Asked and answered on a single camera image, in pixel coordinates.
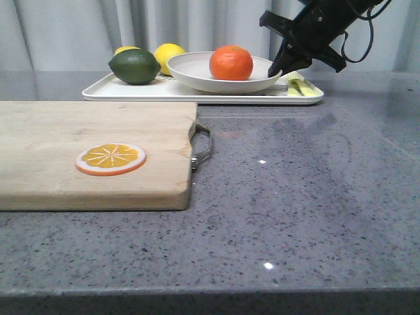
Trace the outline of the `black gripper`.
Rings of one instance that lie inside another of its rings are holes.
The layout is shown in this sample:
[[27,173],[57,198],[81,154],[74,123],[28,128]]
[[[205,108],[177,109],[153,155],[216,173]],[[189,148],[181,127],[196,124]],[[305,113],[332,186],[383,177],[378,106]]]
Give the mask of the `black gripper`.
[[356,19],[375,18],[371,10],[380,1],[306,1],[305,7],[292,20],[265,11],[259,25],[283,37],[280,49],[268,69],[268,77],[308,68],[314,59],[336,72],[350,60],[337,53],[330,43],[345,33]]

